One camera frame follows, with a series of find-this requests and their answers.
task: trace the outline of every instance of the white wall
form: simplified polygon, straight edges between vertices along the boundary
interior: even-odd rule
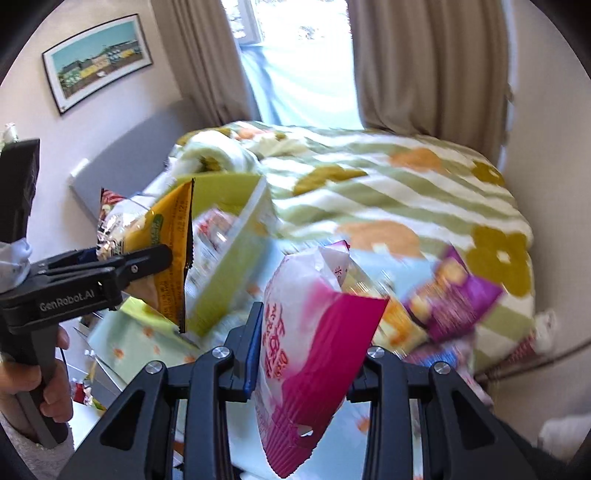
[[[154,65],[117,80],[60,117],[41,54],[87,28],[136,13]],[[96,242],[96,226],[68,190],[70,171],[177,99],[180,92],[149,0],[65,0],[42,23],[0,87],[0,124],[15,122],[21,138],[41,138],[41,168],[28,229],[34,260]]]
[[[505,175],[534,230],[537,307],[561,321],[563,351],[591,337],[591,80],[529,0],[517,31],[515,123]],[[591,411],[591,352],[500,385],[496,412],[534,439],[543,421]]]

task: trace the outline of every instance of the silver screw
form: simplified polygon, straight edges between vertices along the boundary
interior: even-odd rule
[[[148,365],[146,365],[146,371],[150,375],[157,374],[163,368],[164,368],[164,365],[162,364],[162,362],[158,362],[157,360],[154,360],[153,362],[150,362]]]
[[[433,367],[439,375],[449,375],[452,368],[445,362],[437,362]]]
[[[230,349],[224,346],[217,346],[212,350],[212,355],[215,358],[226,358],[230,355]]]
[[[368,348],[368,355],[371,358],[382,358],[385,354],[385,350],[380,346],[371,346]]]

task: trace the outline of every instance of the picture frame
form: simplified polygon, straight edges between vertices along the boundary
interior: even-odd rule
[[[101,88],[153,64],[138,14],[84,30],[43,52],[60,115]]]

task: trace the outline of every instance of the human hand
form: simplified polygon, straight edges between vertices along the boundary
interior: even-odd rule
[[[70,338],[62,327],[59,327],[57,346],[64,350],[70,346]],[[38,365],[0,363],[0,411],[17,431],[31,440],[36,440],[35,433],[14,395],[18,392],[34,390],[40,383],[41,369]],[[56,359],[56,371],[43,391],[43,398],[44,402],[40,405],[41,414],[52,418],[57,423],[65,423],[72,419],[70,382],[66,366],[60,360]]]

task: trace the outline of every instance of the gray headboard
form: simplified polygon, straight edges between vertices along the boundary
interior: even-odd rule
[[[89,159],[90,163],[72,179],[70,188],[96,219],[101,188],[126,197],[141,192],[164,170],[175,140],[203,126],[190,101],[173,103]]]

